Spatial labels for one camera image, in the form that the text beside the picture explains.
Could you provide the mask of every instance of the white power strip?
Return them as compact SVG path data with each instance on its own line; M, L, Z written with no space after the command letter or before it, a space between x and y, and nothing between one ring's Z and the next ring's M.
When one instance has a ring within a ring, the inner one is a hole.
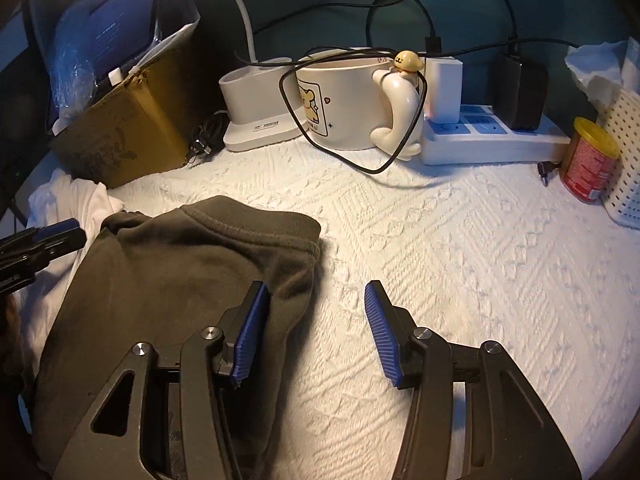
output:
M560 162L570 138L542 116L533 132L514 132L492 114L490 106L462 105L455 124L436 124L425 117L422 130L424 164L491 162Z

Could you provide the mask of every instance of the embossed fabric pattern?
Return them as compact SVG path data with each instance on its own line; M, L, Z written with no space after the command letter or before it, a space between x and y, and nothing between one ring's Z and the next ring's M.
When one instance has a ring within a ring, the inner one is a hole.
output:
M384 161L376 150L348 155L370 168ZM578 202L558 178L543 187L534 164L414 160L367 176L299 138L111 193L150 216L224 194L321 224L313 315L290 350L270 478L390 477L410 393L382 373L363 304L373 279L451 342L501 341L584 478L638 409L640 232ZM454 428L453 454L463 431Z

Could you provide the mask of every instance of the black power adapter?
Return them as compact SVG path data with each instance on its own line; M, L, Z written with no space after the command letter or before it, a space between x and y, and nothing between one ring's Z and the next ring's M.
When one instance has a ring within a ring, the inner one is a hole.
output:
M488 100L511 130L536 130L545 106L546 67L520 54L500 54L491 66Z

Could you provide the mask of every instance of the red can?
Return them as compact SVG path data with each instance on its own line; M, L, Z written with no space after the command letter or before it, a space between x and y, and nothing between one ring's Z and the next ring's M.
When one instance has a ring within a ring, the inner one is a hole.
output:
M578 200L594 203L609 179L620 150L605 130L584 117L575 119L574 129L560 177Z

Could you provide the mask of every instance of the white plastic basket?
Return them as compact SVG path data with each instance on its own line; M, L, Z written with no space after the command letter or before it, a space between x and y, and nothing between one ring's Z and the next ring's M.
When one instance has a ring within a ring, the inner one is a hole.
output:
M640 96L621 89L599 122L620 147L602 203L614 222L640 228Z

